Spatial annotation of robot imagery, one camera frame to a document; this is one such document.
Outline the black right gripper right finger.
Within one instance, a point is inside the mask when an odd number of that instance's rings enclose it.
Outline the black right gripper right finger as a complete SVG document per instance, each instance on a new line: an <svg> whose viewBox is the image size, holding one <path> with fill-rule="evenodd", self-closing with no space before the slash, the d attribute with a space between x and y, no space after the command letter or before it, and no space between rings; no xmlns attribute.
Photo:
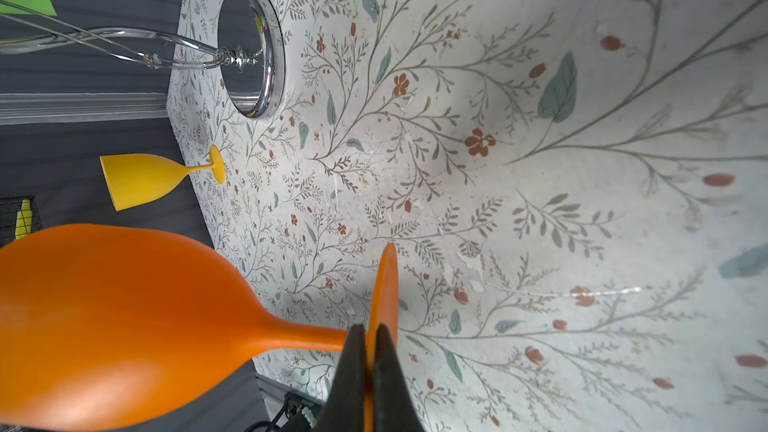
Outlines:
<svg viewBox="0 0 768 432"><path fill-rule="evenodd" d="M424 432L410 398L394 341L384 324L376 332L372 380L373 430Z"/></svg>

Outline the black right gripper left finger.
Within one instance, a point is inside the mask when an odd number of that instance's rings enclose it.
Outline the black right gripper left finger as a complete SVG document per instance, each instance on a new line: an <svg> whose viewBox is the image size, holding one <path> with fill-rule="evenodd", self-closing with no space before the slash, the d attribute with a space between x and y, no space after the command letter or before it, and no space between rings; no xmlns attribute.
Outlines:
<svg viewBox="0 0 768 432"><path fill-rule="evenodd" d="M332 387L312 432L362 432L366 386L365 329L354 325L342 350Z"/></svg>

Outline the orange wine glass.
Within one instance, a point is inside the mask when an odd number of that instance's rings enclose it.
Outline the orange wine glass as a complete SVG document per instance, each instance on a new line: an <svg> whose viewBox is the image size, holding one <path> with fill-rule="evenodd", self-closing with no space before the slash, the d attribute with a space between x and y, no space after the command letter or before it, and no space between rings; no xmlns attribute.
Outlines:
<svg viewBox="0 0 768 432"><path fill-rule="evenodd" d="M376 332L397 344L398 263L383 251L365 329L364 430ZM155 230L54 227L1 250L1 419L56 431L140 424L275 349L337 352L349 330L297 324L259 302L213 249Z"/></svg>

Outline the yellow wine glass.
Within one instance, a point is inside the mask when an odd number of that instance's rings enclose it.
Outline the yellow wine glass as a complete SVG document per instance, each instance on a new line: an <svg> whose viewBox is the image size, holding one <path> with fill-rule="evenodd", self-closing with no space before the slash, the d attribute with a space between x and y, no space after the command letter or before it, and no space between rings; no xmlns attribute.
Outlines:
<svg viewBox="0 0 768 432"><path fill-rule="evenodd" d="M116 211L144 205L174 190L193 172L209 170L219 184L226 182L226 167L219 149L212 145L210 163L186 166L152 154L100 157L102 172Z"/></svg>

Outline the chrome wine glass rack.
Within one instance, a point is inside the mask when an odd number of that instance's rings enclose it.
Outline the chrome wine glass rack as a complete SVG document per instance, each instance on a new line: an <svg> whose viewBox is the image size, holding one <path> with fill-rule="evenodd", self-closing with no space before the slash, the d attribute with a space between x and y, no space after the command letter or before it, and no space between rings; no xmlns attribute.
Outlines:
<svg viewBox="0 0 768 432"><path fill-rule="evenodd" d="M40 32L37 36L3 39L3 55L27 55L79 45L118 60L150 69L205 71L219 69L224 89L244 117L259 119L274 113L284 94L285 46L280 22L270 0L223 0L217 19L217 43L167 32L117 26L84 29L13 2L2 18ZM127 40L189 49L198 56L164 58L137 50Z"/></svg>

